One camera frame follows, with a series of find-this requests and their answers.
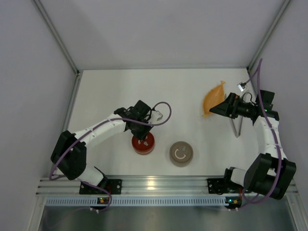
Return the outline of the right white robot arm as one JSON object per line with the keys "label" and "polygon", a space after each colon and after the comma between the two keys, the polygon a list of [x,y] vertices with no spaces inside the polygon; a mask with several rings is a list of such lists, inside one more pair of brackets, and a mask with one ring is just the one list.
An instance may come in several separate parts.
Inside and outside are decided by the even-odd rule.
{"label": "right white robot arm", "polygon": [[261,90],[254,103],[230,93],[225,101],[212,107],[210,112],[235,119],[239,116],[252,120],[257,135],[258,152],[248,170],[230,167],[224,180],[249,192],[283,198],[296,172],[296,164],[288,161],[279,138],[279,114],[272,109],[274,93]]}

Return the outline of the red-banded steel lunch tin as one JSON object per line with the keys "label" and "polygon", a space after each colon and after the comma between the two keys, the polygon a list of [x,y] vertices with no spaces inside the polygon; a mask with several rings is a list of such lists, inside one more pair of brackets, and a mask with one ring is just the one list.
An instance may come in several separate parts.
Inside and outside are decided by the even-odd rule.
{"label": "red-banded steel lunch tin", "polygon": [[152,146],[133,146],[134,151],[140,155],[147,155],[154,150],[155,145]]}

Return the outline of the brown round lid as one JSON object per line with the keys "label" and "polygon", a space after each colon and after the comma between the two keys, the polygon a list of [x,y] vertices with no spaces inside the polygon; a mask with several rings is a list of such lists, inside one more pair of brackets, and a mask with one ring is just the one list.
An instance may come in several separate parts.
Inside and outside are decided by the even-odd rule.
{"label": "brown round lid", "polygon": [[184,141],[178,141],[171,145],[169,149],[169,158],[184,159],[192,158],[193,159],[193,148],[190,144]]}

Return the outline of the beige-banded steel lunch tin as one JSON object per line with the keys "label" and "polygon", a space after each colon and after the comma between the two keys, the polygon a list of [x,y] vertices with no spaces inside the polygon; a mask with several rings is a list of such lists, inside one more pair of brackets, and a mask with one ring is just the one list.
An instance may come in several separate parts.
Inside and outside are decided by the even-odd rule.
{"label": "beige-banded steel lunch tin", "polygon": [[177,159],[171,156],[170,161],[173,165],[177,167],[185,167],[192,161],[192,158]]}

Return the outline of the metal tongs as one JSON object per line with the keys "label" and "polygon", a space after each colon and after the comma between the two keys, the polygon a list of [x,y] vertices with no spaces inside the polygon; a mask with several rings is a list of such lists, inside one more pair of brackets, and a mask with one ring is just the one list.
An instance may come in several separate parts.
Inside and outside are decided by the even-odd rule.
{"label": "metal tongs", "polygon": [[226,99],[226,115],[230,119],[231,128],[236,138],[240,137],[243,125],[243,116],[239,114],[241,98],[235,93],[230,93]]}

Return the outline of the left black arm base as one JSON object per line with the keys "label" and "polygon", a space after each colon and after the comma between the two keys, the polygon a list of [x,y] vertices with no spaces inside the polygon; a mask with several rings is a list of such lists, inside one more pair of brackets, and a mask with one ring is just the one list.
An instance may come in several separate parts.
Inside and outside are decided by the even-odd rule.
{"label": "left black arm base", "polygon": [[[107,179],[103,180],[102,183],[98,185],[100,188],[104,188],[107,192],[109,192],[111,195],[115,194],[121,194],[122,190],[122,180],[121,179]],[[105,192],[93,188],[92,186],[89,186],[83,182],[80,183],[79,188],[79,194],[85,194],[85,195],[99,195],[99,194],[106,194]]]}

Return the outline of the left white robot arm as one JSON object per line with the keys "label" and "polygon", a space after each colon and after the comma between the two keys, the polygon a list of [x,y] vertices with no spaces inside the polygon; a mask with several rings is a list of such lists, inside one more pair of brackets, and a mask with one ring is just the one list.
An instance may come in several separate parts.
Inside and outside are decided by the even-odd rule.
{"label": "left white robot arm", "polygon": [[97,167],[87,164],[90,148],[104,140],[127,130],[138,139],[144,140],[155,124],[162,119],[162,114],[139,100],[128,109],[116,109],[105,120],[79,132],[61,133],[52,152],[51,161],[69,180],[78,179],[91,185],[105,188],[107,177]]}

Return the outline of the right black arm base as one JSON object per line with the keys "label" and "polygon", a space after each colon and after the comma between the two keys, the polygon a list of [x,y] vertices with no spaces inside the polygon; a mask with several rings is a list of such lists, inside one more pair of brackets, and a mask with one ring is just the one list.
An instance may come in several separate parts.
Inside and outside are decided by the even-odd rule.
{"label": "right black arm base", "polygon": [[226,193],[242,194],[246,170],[230,167],[226,168],[223,177],[208,178],[209,194],[223,195]]}

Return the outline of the red round lid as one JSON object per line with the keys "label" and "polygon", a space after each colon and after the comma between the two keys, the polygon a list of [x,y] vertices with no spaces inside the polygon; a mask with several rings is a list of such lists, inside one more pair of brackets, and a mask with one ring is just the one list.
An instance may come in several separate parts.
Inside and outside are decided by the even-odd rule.
{"label": "red round lid", "polygon": [[152,146],[155,145],[154,135],[152,133],[148,133],[143,140],[139,140],[135,136],[131,139],[132,146]]}

